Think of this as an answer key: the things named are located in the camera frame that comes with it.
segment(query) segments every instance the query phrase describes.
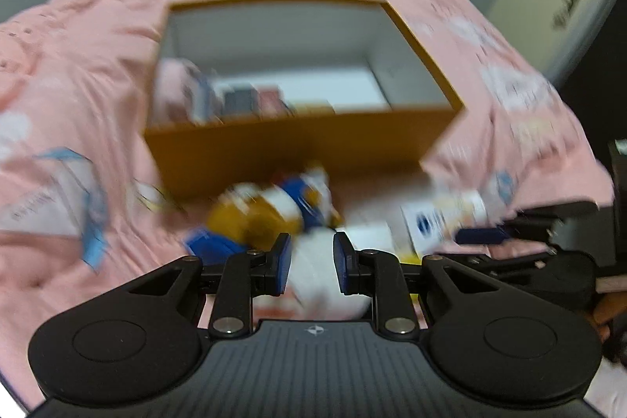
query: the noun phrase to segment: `cardboard box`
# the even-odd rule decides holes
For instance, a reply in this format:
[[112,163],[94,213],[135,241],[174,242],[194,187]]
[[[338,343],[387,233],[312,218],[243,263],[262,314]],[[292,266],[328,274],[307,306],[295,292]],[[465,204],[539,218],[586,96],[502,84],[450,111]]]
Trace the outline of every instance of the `cardboard box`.
[[385,0],[182,0],[167,15],[155,67],[181,57],[215,69],[218,92],[279,87],[286,103],[335,111],[147,127],[162,181],[180,200],[311,160],[331,180],[416,168],[463,108]]

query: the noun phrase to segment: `plush toy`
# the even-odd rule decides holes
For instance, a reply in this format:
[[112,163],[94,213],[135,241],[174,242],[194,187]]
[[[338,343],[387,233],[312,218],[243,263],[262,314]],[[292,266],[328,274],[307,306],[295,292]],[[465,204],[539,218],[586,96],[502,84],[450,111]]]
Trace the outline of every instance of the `plush toy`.
[[328,177],[320,165],[261,189],[240,183],[223,193],[209,212],[206,229],[187,246],[205,264],[224,261],[237,251],[269,251],[278,235],[295,237],[312,227],[337,227]]

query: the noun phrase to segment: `black device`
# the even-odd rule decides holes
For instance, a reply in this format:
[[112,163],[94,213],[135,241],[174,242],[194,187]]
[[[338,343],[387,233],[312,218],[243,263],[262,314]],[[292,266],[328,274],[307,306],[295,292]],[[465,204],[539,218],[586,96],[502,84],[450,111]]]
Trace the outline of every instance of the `black device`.
[[[253,329],[252,298],[284,289],[286,234],[270,252],[223,266],[183,257],[51,318],[29,345],[47,398],[31,416],[600,416],[582,397],[601,345],[579,315],[472,262],[400,264],[356,252],[344,233],[333,257],[343,293],[371,296],[371,320],[264,320]],[[216,297],[201,329],[207,294]]]

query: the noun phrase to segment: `silver bolt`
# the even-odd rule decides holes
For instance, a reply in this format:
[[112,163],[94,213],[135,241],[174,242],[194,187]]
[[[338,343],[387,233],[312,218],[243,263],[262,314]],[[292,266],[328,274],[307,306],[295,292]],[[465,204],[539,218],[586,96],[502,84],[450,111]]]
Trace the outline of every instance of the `silver bolt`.
[[237,333],[244,327],[244,323],[237,317],[221,317],[213,322],[213,329],[220,333]]
[[406,317],[395,317],[393,319],[388,319],[385,326],[386,330],[391,331],[392,333],[404,334],[414,331],[416,323]]

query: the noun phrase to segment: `pink bedding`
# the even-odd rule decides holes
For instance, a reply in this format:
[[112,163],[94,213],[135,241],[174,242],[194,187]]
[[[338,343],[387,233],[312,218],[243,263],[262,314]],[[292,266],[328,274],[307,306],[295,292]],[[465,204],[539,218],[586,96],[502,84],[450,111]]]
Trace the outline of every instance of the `pink bedding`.
[[[28,406],[39,324],[184,254],[140,135],[168,1],[50,0],[0,25],[0,372]],[[425,170],[494,217],[611,201],[576,118],[468,0],[389,1],[468,107]]]

